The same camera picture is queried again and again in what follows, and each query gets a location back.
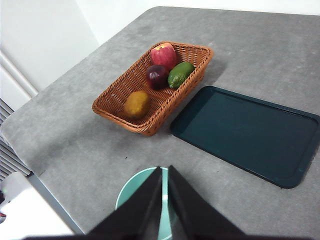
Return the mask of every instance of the radiator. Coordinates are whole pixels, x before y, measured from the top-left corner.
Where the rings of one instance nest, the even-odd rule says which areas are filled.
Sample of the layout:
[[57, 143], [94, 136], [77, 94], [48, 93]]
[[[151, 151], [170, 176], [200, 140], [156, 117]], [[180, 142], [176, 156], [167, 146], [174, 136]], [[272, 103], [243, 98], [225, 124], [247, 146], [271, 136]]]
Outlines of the radiator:
[[[14, 111], [0, 99], [0, 125], [10, 116]], [[17, 157], [15, 151], [7, 144], [1, 136], [0, 146], [0, 181], [4, 180], [7, 176], [14, 172], [21, 172], [27, 176], [31, 171], [24, 165], [24, 163]]]

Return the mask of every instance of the white wall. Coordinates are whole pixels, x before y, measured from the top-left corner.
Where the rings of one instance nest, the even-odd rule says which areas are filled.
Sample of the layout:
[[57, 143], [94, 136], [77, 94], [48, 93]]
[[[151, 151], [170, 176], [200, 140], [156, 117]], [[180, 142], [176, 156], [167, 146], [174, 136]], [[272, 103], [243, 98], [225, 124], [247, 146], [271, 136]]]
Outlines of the white wall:
[[99, 44], [156, 6], [320, 15], [320, 0], [76, 0]]
[[1, 51], [38, 91], [98, 46], [74, 0], [1, 0]]

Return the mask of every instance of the white object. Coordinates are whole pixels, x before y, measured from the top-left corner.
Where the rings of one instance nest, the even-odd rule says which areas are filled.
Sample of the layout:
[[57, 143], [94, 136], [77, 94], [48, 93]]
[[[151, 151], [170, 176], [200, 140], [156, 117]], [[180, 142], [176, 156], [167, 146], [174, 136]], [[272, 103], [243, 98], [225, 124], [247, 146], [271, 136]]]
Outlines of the white object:
[[21, 173], [9, 175], [2, 181], [1, 190], [5, 201], [0, 204], [0, 210], [6, 214], [0, 224], [1, 240], [73, 234]]

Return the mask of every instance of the green lime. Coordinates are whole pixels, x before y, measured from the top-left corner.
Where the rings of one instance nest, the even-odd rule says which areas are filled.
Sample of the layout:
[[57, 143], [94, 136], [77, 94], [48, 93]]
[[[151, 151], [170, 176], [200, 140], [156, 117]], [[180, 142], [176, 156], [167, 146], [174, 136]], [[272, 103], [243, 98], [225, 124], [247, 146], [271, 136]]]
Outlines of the green lime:
[[169, 73], [168, 84], [172, 89], [177, 89], [194, 71], [195, 67], [190, 62], [181, 62]]

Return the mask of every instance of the basket rim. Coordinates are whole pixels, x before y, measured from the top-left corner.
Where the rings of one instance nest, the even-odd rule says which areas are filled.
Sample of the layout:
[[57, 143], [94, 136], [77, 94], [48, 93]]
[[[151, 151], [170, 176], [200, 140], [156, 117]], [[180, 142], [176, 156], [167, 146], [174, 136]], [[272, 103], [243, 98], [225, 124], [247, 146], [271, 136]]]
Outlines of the basket rim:
[[[179, 88], [177, 90], [175, 90], [173, 92], [173, 94], [166, 100], [165, 103], [162, 104], [161, 107], [159, 107], [150, 117], [149, 119], [147, 119], [144, 123], [142, 124], [133, 124], [131, 122], [128, 122], [126, 120], [124, 120], [123, 118], [120, 118], [118, 116], [115, 116], [107, 111], [105, 111], [104, 109], [100, 108], [98, 106], [98, 100], [102, 97], [102, 94], [105, 92], [109, 92], [114, 85], [118, 84], [117, 80], [123, 76], [124, 74], [126, 74], [126, 72], [132, 68], [135, 67], [136, 64], [138, 64], [146, 54], [148, 54], [148, 52], [157, 47], [160, 44], [164, 44], [164, 43], [170, 43], [172, 45], [185, 45], [187, 47], [193, 47], [193, 48], [198, 48], [198, 49], [205, 49], [208, 51], [207, 56], [205, 58], [205, 60], [203, 60], [198, 67], [195, 68], [195, 70], [188, 76], [188, 78], [183, 82], [183, 84], [181, 86], [179, 86]], [[130, 129], [135, 129], [135, 131], [139, 131], [139, 132], [143, 132], [144, 130], [148, 129], [150, 126], [153, 125], [153, 123], [158, 119], [158, 117], [161, 115], [161, 113], [163, 112], [163, 109], [168, 106], [170, 103], [172, 103], [172, 100], [174, 99], [174, 97], [176, 95], [178, 95], [180, 92], [182, 92], [185, 88], [188, 87], [188, 85], [191, 83], [192, 79], [202, 70], [202, 68], [205, 68], [209, 61], [213, 58], [214, 56], [214, 51], [208, 47], [208, 46], [203, 46], [203, 45], [194, 45], [194, 44], [189, 44], [189, 43], [182, 43], [182, 42], [176, 42], [176, 41], [160, 41], [156, 44], [154, 44], [152, 47], [150, 47], [136, 62], [134, 62], [124, 73], [122, 73], [107, 89], [105, 89], [92, 103], [92, 110], [98, 114], [104, 114], [109, 120], [118, 123], [121, 122], [125, 127], [125, 128], [130, 128]]]

